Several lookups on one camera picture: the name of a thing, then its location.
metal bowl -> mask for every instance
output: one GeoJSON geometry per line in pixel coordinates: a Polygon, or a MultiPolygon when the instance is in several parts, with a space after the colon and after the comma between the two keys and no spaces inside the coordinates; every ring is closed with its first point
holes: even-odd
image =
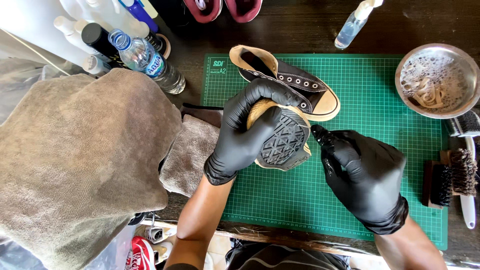
{"type": "Polygon", "coordinates": [[[460,50],[457,47],[450,46],[447,44],[441,43],[432,43],[420,46],[418,48],[413,49],[409,53],[407,53],[398,67],[396,68],[395,72],[395,86],[398,94],[402,98],[403,102],[412,110],[418,112],[421,115],[425,115],[431,118],[437,119],[447,119],[456,117],[459,115],[464,114],[468,110],[470,110],[479,100],[480,97],[480,69],[475,61],[464,51],[460,50]],[[423,108],[416,106],[410,100],[413,98],[408,98],[403,94],[403,88],[400,84],[400,74],[402,72],[402,68],[405,63],[410,58],[415,58],[420,54],[424,53],[431,53],[436,56],[447,56],[457,62],[460,66],[460,72],[463,73],[464,78],[467,84],[467,91],[463,95],[463,100],[460,105],[456,108],[452,109],[451,111],[443,111],[441,113],[432,113],[429,111],[423,110],[423,108]]]}

clear spray bottle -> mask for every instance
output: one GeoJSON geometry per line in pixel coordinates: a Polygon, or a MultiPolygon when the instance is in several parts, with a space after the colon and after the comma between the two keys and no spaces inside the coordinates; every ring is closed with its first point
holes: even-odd
{"type": "Polygon", "coordinates": [[[365,0],[352,12],[335,39],[335,47],[345,49],[350,45],[360,29],[365,25],[373,8],[382,5],[384,0],[365,0]]]}

red sneaker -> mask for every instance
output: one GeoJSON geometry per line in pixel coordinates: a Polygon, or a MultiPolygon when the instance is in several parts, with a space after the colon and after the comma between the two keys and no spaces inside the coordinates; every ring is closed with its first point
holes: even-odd
{"type": "Polygon", "coordinates": [[[225,3],[237,23],[253,20],[262,7],[262,0],[225,0],[225,3]]]}
{"type": "Polygon", "coordinates": [[[216,19],[222,11],[223,0],[183,0],[190,13],[199,23],[206,24],[216,19]]]}
{"type": "Polygon", "coordinates": [[[145,238],[135,236],[132,239],[125,270],[155,270],[153,249],[145,238]]]}

green cutting mat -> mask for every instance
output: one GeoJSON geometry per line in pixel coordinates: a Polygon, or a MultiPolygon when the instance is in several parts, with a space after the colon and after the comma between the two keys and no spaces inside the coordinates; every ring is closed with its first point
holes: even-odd
{"type": "MultiPolygon", "coordinates": [[[[424,161],[437,160],[442,149],[441,123],[408,109],[398,97],[394,75],[402,56],[275,56],[321,78],[335,91],[340,112],[334,119],[320,123],[322,126],[356,130],[406,155],[401,194],[408,200],[410,215],[439,249],[447,249],[447,209],[427,208],[420,202],[424,161]]],[[[205,56],[202,105],[223,107],[246,85],[227,54],[205,56]]],[[[222,219],[372,241],[373,234],[347,211],[326,184],[318,143],[310,137],[308,145],[312,157],[288,172],[256,164],[241,170],[222,219]]]]}

hand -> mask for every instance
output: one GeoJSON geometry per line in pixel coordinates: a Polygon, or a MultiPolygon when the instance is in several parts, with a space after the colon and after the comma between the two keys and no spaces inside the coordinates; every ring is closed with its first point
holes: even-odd
{"type": "Polygon", "coordinates": [[[255,79],[225,103],[222,126],[214,152],[204,165],[204,173],[212,185],[232,180],[238,171],[257,158],[264,142],[273,134],[282,110],[273,106],[265,111],[247,130],[247,118],[252,106],[262,98],[271,98],[284,106],[297,106],[299,97],[282,84],[255,79]]]}
{"type": "Polygon", "coordinates": [[[402,152],[353,130],[329,132],[313,125],[311,131],[322,145],[326,182],[340,202],[376,234],[400,229],[408,215],[407,200],[400,195],[402,152]]]}

